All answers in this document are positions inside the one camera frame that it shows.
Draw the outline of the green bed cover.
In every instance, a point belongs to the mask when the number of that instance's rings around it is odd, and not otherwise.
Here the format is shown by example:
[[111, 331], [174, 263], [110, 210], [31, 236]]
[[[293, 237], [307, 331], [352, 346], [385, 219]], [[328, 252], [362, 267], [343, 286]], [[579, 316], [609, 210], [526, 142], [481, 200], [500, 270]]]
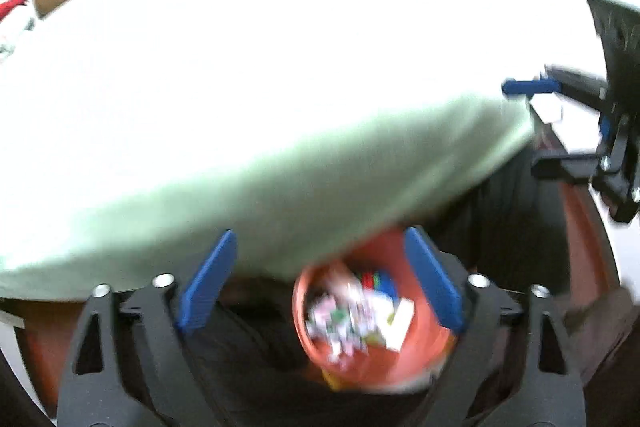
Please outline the green bed cover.
[[72, 0], [1, 67], [1, 294], [142, 286], [226, 230], [288, 277], [483, 180], [520, 0]]

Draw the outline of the orange trash bin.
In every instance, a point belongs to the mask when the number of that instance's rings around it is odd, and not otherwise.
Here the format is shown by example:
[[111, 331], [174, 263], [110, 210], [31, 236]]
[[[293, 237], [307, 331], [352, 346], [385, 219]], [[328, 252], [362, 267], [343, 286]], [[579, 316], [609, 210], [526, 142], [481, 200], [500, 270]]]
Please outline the orange trash bin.
[[334, 391], [424, 390], [456, 343], [410, 268], [398, 229], [303, 269], [292, 313], [307, 357]]

